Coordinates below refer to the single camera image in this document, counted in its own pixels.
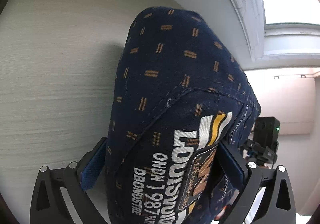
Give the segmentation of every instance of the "white ceiling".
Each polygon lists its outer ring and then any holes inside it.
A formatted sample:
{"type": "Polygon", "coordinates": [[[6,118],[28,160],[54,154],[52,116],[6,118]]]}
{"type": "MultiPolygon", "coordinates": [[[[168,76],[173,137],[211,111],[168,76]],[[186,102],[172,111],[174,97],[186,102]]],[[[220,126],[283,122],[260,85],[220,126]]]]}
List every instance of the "white ceiling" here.
{"type": "Polygon", "coordinates": [[[262,55],[256,55],[261,58],[254,58],[255,54],[252,52],[257,51],[257,46],[253,44],[261,44],[261,48],[264,48],[263,38],[263,25],[259,31],[256,28],[248,28],[243,25],[243,19],[245,16],[251,15],[254,9],[253,20],[249,21],[252,27],[252,23],[255,22],[254,18],[263,17],[263,10],[257,10],[256,6],[253,9],[249,9],[249,0],[175,0],[183,8],[198,12],[214,33],[220,38],[224,45],[229,49],[232,55],[236,58],[243,69],[258,69],[258,68],[273,68],[273,67],[292,67],[292,66],[319,66],[320,59],[315,59],[313,56],[284,56],[284,57],[265,57],[262,55]]]}

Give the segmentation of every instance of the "white wall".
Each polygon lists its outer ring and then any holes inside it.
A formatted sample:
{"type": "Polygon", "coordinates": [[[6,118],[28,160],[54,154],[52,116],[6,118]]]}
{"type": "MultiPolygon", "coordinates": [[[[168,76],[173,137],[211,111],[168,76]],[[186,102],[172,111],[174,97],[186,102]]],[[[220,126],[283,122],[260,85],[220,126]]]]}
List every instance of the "white wall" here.
{"type": "Polygon", "coordinates": [[[179,7],[173,0],[9,0],[0,15],[0,192],[21,224],[29,222],[39,168],[78,161],[108,134],[129,27],[158,5],[179,7]]]}
{"type": "Polygon", "coordinates": [[[320,203],[320,78],[316,78],[315,82],[316,115],[313,132],[310,135],[279,136],[278,139],[280,144],[276,165],[282,164],[287,168],[297,212],[301,215],[312,214],[320,203]]]}
{"type": "Polygon", "coordinates": [[[274,116],[280,121],[279,135],[312,132],[316,110],[313,68],[252,70],[245,73],[261,105],[260,116],[274,116]]]}

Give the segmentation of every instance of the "beige wallpaper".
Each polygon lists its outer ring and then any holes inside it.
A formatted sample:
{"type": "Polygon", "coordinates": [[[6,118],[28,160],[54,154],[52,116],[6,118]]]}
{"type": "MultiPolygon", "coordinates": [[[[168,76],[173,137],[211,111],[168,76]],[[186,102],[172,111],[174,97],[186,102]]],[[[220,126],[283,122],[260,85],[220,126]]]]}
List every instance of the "beige wallpaper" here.
{"type": "MultiPolygon", "coordinates": [[[[107,135],[130,24],[156,5],[179,7],[173,0],[9,0],[0,15],[0,192],[21,224],[29,223],[39,168],[78,161],[107,135]]],[[[89,194],[105,215],[102,179],[89,194]]]]}

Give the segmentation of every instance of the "silver bolt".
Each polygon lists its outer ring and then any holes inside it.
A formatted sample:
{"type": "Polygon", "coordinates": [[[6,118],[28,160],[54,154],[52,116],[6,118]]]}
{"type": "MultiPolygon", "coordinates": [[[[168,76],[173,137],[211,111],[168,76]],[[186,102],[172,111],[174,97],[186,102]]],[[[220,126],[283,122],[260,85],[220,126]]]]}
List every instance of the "silver bolt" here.
{"type": "Polygon", "coordinates": [[[279,171],[283,171],[283,172],[285,172],[285,167],[283,166],[283,165],[279,165],[279,171]]]}
{"type": "Polygon", "coordinates": [[[257,164],[254,163],[254,162],[249,162],[248,165],[249,165],[249,167],[252,168],[252,169],[257,168],[257,164]]]}
{"type": "Polygon", "coordinates": [[[45,165],[40,168],[40,172],[45,172],[48,169],[45,165]]]}
{"type": "Polygon", "coordinates": [[[69,164],[69,167],[70,167],[71,169],[74,169],[74,168],[77,167],[77,165],[78,165],[77,162],[72,162],[72,163],[69,164]]]}

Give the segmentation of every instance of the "navy baseball cap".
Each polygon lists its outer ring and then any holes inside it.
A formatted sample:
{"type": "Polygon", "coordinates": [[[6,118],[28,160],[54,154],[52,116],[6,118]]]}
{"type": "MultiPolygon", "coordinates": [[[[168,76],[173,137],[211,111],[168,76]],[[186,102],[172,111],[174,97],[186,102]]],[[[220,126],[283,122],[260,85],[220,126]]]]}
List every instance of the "navy baseball cap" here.
{"type": "Polygon", "coordinates": [[[105,171],[112,224],[210,223],[235,190],[217,145],[238,150],[259,114],[245,73],[200,15],[142,11],[116,73],[105,171]]]}

